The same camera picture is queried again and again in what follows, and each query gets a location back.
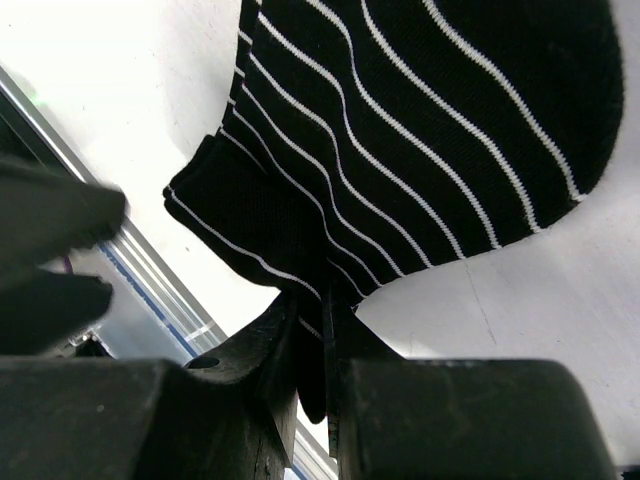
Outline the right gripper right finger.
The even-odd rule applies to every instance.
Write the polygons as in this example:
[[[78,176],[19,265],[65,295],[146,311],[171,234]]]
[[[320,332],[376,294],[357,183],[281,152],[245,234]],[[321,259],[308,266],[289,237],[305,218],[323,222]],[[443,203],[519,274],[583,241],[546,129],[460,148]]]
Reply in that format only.
[[[409,360],[322,299],[329,452],[343,479],[613,479],[575,376],[539,359]]]

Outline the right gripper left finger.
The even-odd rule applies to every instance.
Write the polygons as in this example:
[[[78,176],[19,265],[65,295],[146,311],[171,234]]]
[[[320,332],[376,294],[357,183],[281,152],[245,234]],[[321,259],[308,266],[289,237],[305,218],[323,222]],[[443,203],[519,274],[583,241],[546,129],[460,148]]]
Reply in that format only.
[[[293,463],[297,305],[279,295],[216,348],[165,359],[6,358],[5,479],[280,479]]]

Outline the black striped sock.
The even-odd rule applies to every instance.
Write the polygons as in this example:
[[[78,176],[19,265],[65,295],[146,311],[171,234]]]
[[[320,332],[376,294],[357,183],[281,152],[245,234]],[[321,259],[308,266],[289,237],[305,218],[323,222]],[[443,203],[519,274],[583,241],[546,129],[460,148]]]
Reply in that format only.
[[[590,193],[623,112],[607,1],[245,1],[218,130],[166,211],[294,303],[327,414],[321,298],[523,240]]]

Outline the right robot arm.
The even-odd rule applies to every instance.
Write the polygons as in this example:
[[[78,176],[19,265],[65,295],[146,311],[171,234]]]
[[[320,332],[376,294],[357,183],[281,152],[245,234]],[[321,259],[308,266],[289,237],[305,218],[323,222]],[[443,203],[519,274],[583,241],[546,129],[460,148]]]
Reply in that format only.
[[[1,475],[281,479],[296,399],[287,297],[221,346],[169,360],[55,359],[113,290],[45,264],[113,238],[122,192],[1,161]],[[612,479],[586,396],[542,360],[406,360],[323,300],[343,479]]]

